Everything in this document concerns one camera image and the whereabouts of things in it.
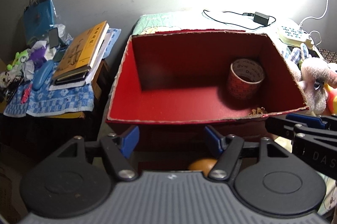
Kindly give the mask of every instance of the metal bolt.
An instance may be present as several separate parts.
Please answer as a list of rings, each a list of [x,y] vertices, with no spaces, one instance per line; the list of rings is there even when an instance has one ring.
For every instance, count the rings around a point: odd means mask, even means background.
[[[121,170],[118,172],[118,176],[125,179],[134,178],[136,173],[133,170]]]
[[[227,176],[227,173],[224,170],[213,170],[210,173],[211,178],[222,179]]]

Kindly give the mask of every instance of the cardboard box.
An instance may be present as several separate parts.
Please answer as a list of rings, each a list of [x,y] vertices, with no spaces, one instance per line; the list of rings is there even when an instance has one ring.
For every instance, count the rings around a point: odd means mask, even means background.
[[[259,62],[266,74],[248,101],[234,99],[226,89],[230,64],[238,58]],[[268,114],[248,116],[257,107]],[[203,145],[207,124],[252,140],[267,133],[266,117],[306,108],[303,91],[266,34],[157,33],[129,38],[107,122],[117,133],[140,125],[139,150],[186,150]]]

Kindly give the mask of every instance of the yellow book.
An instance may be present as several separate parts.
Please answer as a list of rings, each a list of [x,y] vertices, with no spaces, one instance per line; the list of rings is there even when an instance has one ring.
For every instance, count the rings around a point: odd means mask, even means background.
[[[90,70],[108,28],[107,21],[103,21],[74,38],[58,64],[53,80]]]

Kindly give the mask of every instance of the orange round object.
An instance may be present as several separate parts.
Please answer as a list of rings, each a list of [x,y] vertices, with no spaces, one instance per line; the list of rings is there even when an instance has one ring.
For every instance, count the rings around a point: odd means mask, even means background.
[[[208,173],[214,167],[217,160],[215,158],[202,158],[194,161],[188,166],[190,171],[203,171],[205,176],[208,176]]]

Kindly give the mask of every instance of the black power adapter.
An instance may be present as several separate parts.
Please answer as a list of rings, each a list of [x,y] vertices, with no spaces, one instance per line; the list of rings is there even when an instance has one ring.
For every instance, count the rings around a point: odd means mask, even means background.
[[[259,12],[255,12],[253,21],[263,26],[268,26],[269,16]]]

